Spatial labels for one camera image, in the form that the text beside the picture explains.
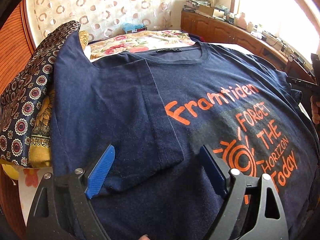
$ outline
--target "metal screw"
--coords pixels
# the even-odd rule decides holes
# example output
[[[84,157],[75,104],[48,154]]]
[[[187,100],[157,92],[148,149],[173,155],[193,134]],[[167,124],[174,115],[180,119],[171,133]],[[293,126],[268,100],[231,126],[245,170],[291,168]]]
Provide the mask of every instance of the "metal screw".
[[[263,177],[265,180],[271,180],[270,175],[267,174],[267,173],[263,173],[263,174],[262,174],[262,177]]]
[[[75,169],[75,174],[79,175],[83,172],[83,169],[82,168],[76,168]]]
[[[238,169],[231,169],[231,173],[235,176],[240,174],[240,171]]]
[[[51,178],[51,173],[46,173],[43,175],[44,179],[50,179]]]

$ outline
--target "wooden cabinet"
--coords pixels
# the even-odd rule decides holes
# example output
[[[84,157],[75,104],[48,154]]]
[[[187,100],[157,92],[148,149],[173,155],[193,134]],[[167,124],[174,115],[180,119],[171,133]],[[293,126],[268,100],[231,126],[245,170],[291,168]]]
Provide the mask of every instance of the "wooden cabinet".
[[[188,13],[188,12],[181,12],[181,24],[180,27],[182,30],[186,31],[187,33],[193,33],[192,25],[196,18],[195,13]]]
[[[201,17],[193,23],[192,34],[199,37],[203,37],[206,42],[210,42],[206,37],[208,36],[210,19],[207,17]]]
[[[260,41],[257,41],[254,37],[251,37],[247,33],[235,32],[233,42],[241,47],[244,47],[253,54],[259,55],[262,49]]]
[[[288,63],[288,59],[275,48],[251,36],[245,30],[225,22],[182,11],[181,29],[203,37],[206,42],[237,44],[268,60],[279,70],[284,69]]]
[[[228,25],[219,21],[211,21],[208,42],[215,43],[232,43],[232,38],[234,35],[234,30],[232,30]]]

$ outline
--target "navy blue t-shirt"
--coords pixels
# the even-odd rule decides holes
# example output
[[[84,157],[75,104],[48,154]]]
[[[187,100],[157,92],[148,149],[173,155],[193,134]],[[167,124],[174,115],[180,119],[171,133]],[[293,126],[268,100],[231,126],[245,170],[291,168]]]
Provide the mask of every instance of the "navy blue t-shirt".
[[[291,229],[319,143],[285,79],[259,57],[198,42],[92,64],[71,34],[55,62],[54,173],[85,167],[111,143],[115,163],[91,201],[111,239],[202,239],[223,202],[196,159],[209,144],[245,175],[270,174]]]

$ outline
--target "cabinet door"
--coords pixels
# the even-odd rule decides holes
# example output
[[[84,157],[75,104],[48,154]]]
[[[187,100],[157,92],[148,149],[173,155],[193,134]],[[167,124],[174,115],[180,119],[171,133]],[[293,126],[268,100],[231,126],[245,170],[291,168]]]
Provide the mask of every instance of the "cabinet door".
[[[238,44],[241,47],[244,47],[248,51],[252,52],[253,54],[259,55],[262,49],[262,45],[260,41],[256,40],[252,37],[249,33],[242,33],[235,31],[235,44]]]
[[[192,34],[204,38],[207,41],[208,37],[208,28],[210,24],[210,19],[204,16],[199,16],[195,18],[195,22],[192,28]]]
[[[227,23],[211,20],[208,42],[231,43],[234,31]]]
[[[180,28],[187,33],[192,33],[192,25],[195,20],[195,13],[191,12],[181,12],[181,23]]]

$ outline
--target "finger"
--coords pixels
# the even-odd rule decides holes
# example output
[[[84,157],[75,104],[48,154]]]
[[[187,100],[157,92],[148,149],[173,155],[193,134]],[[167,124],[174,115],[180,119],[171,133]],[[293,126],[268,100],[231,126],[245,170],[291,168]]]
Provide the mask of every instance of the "finger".
[[[314,124],[319,124],[319,121],[316,120],[314,117],[312,117],[312,121],[314,122]]]
[[[310,102],[311,103],[314,103],[314,104],[316,104],[318,107],[320,107],[320,101],[317,101],[317,100],[319,100],[319,97],[318,96],[311,96],[311,98],[310,98]]]
[[[148,235],[143,235],[139,238],[139,240],[150,240]]]
[[[315,104],[311,104],[311,111],[312,111],[312,114],[315,113],[317,114],[319,112],[319,108],[318,106],[316,106]]]
[[[312,114],[313,119],[320,121],[320,115],[319,114]]]

